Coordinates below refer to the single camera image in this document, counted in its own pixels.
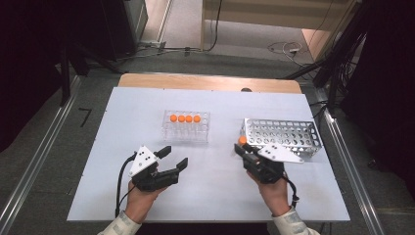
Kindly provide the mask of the white board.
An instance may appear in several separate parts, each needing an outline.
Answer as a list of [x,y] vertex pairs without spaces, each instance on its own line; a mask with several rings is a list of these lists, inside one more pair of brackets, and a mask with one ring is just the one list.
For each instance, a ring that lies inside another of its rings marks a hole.
[[270,212],[247,176],[234,145],[244,118],[310,120],[302,94],[114,88],[77,187],[68,219],[101,221],[115,217],[115,199],[126,192],[124,161],[142,145],[166,146],[161,133],[165,110],[209,112],[207,143],[172,143],[160,162],[188,166],[177,184],[158,196],[150,222],[263,222]]

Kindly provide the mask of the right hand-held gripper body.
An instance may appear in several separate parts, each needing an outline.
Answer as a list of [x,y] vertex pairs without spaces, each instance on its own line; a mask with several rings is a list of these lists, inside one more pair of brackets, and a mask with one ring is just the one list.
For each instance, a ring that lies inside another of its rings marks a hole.
[[263,184],[273,184],[284,177],[284,163],[303,164],[304,160],[280,144],[257,147],[256,153],[246,151],[244,168]]

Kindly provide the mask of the aluminium floor rail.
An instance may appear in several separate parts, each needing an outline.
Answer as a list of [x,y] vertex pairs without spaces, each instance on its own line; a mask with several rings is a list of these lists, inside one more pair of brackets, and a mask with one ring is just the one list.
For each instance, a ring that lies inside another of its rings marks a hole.
[[372,200],[367,192],[364,182],[354,164],[352,156],[347,147],[346,141],[341,132],[338,119],[326,108],[323,117],[327,122],[331,136],[334,140],[340,159],[344,166],[352,192],[358,204],[370,235],[386,235],[385,229],[378,217]]
[[35,153],[31,157],[28,166],[24,170],[23,176],[20,178],[17,186],[6,201],[5,207],[1,210],[0,235],[7,235],[10,231],[30,191],[30,188],[32,187],[41,167],[43,167],[43,164],[46,161],[65,120],[67,119],[74,100],[77,97],[80,85],[81,78],[79,75],[76,75],[69,87],[72,91],[69,95],[69,99],[56,111],[51,124],[49,125]]

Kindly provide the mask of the person's left hand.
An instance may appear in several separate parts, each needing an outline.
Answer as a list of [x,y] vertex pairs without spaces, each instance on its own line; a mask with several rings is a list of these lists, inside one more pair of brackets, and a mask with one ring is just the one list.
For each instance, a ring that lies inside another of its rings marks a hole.
[[164,188],[153,192],[142,192],[132,182],[129,182],[124,213],[135,223],[143,223],[153,203],[163,191]]

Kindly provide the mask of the light wooden furniture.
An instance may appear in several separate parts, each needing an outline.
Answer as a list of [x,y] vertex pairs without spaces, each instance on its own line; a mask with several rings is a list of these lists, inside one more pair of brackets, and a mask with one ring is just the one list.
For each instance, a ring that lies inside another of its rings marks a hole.
[[314,60],[323,58],[356,11],[360,0],[203,0],[201,43],[205,48],[207,20],[300,28]]

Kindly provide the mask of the perforated metal tube rack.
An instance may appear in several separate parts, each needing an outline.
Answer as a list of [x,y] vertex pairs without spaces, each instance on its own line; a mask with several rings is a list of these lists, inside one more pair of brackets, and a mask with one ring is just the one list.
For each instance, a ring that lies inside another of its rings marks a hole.
[[278,143],[301,158],[323,147],[313,121],[245,118],[240,133],[251,146]]

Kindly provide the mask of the wooden table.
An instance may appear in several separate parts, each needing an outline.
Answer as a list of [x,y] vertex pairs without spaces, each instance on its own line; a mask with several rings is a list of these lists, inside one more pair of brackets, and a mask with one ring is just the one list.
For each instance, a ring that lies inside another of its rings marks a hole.
[[126,73],[119,87],[242,91],[300,94],[294,80],[177,73]]

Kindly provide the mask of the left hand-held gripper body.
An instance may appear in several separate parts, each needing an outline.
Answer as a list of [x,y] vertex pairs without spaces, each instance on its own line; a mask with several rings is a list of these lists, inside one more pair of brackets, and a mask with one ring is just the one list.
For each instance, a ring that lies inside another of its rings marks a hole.
[[141,146],[135,154],[129,170],[132,183],[142,192],[153,192],[178,182],[178,177],[170,177],[169,170],[158,171],[159,160],[154,152]]

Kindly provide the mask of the black cabinet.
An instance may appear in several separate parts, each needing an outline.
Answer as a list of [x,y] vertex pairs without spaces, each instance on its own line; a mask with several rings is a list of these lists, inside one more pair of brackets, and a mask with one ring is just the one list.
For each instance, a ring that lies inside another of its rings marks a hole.
[[115,59],[137,52],[148,21],[145,0],[101,0]]

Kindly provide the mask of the person's right hand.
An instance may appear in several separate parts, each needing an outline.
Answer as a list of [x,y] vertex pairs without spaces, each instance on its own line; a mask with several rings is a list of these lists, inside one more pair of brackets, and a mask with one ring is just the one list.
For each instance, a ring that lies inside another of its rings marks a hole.
[[283,215],[291,209],[288,203],[287,182],[284,179],[279,179],[273,184],[263,184],[251,173],[248,173],[248,176],[256,183],[259,194],[273,216]]

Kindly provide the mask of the clear plastic tube rack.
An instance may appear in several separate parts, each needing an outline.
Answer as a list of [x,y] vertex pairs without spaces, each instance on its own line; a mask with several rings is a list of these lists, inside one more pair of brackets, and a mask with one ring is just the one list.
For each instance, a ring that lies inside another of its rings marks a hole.
[[[178,116],[183,115],[184,117],[190,115],[194,118],[195,115],[199,115],[201,117],[201,124],[200,124],[200,140],[195,139],[195,131],[194,131],[194,120],[193,120],[193,137],[191,140],[187,139],[187,131],[186,131],[186,120],[184,122],[184,136],[183,139],[179,139],[178,136],[175,139],[170,138],[170,116],[175,114]],[[195,143],[207,143],[208,142],[208,134],[209,134],[209,125],[210,125],[210,113],[209,112],[192,112],[192,111],[178,111],[178,110],[165,110],[162,119],[161,125],[161,133],[164,141],[170,142],[195,142]]]

